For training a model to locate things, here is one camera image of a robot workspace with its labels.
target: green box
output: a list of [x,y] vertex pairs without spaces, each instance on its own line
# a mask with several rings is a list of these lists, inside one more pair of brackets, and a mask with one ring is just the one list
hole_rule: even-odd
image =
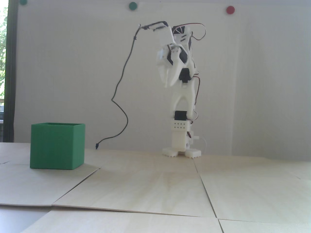
[[31,125],[30,168],[73,170],[84,163],[85,124]]

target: humanoid robot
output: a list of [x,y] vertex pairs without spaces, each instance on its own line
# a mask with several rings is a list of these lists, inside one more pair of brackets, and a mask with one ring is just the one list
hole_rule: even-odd
[[[201,156],[201,151],[190,148],[193,143],[193,131],[191,124],[197,119],[194,117],[197,91],[195,92],[195,79],[200,78],[195,66],[191,38],[193,33],[190,27],[178,25],[171,28],[168,24],[157,22],[143,29],[152,29],[158,33],[160,38],[161,50],[157,54],[157,66],[160,72],[161,80],[165,87],[170,87],[173,92],[171,102],[171,130],[172,146],[164,148],[164,155],[175,157],[178,154],[184,154],[186,157],[195,158]],[[187,111],[176,109],[178,103],[185,99],[187,102]]]

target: plywood sheet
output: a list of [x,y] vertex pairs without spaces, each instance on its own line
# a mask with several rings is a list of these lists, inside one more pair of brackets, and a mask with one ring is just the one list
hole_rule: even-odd
[[75,170],[31,169],[29,165],[0,166],[0,204],[51,206],[98,168],[83,164]]
[[20,233],[48,213],[51,208],[0,205],[0,232]]
[[311,181],[205,174],[201,178],[218,218],[276,223],[311,219]]
[[278,162],[261,157],[203,155],[194,162],[198,172],[204,174],[296,178]]
[[216,218],[52,210],[23,233],[221,233]]
[[[0,163],[9,161],[9,164],[30,164],[30,144],[0,143],[0,151],[3,151],[1,154],[6,154],[0,156]],[[184,156],[171,158],[161,152],[85,149],[84,162],[112,171],[196,172],[192,159]]]
[[308,224],[281,224],[219,220],[224,233],[310,233]]
[[29,143],[0,143],[0,163],[16,160],[21,164],[28,164],[30,160]]
[[193,159],[161,152],[86,149],[85,162],[110,171],[197,172]]
[[311,162],[291,160],[273,160],[273,162],[300,179],[311,180]]
[[54,205],[214,217],[197,173],[99,169]]

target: tree foliage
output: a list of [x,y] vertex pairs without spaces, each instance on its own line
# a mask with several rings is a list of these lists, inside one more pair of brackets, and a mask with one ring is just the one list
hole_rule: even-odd
[[[7,7],[0,11],[0,89],[3,89],[5,78],[5,56],[7,45]],[[4,91],[0,93],[0,98],[4,98]]]

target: white cable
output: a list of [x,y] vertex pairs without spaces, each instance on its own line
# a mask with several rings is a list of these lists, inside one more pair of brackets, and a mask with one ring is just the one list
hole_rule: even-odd
[[202,139],[203,139],[203,141],[205,142],[205,148],[204,148],[204,153],[203,153],[203,154],[205,154],[205,152],[206,152],[206,147],[207,147],[207,143],[206,143],[206,140],[205,140],[205,138],[204,138],[204,137],[200,137],[200,138],[202,138]]

